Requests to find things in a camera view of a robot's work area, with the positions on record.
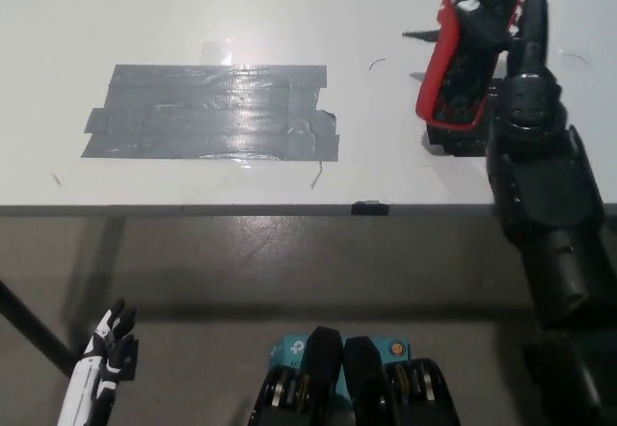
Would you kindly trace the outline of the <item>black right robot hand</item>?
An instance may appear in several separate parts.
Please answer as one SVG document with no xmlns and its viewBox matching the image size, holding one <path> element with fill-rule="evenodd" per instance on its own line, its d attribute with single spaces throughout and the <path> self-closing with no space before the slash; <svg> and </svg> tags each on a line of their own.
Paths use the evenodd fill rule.
<svg viewBox="0 0 617 426">
<path fill-rule="evenodd" d="M 568 123 L 562 89 L 547 66 L 548 0 L 521 0 L 516 33 L 479 0 L 449 0 L 474 43 L 507 54 L 486 154 L 496 213 L 520 246 L 554 231 L 599 233 L 604 205 L 584 144 Z"/>
</svg>

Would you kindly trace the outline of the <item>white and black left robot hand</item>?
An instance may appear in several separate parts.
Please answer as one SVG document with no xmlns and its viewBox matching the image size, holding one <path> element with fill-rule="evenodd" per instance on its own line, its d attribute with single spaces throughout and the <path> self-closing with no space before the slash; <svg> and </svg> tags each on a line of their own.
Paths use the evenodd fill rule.
<svg viewBox="0 0 617 426">
<path fill-rule="evenodd" d="M 134 338 L 136 308 L 118 299 L 104 313 L 75 369 L 85 375 L 85 389 L 94 401 L 104 390 L 136 376 L 139 341 Z"/>
</svg>

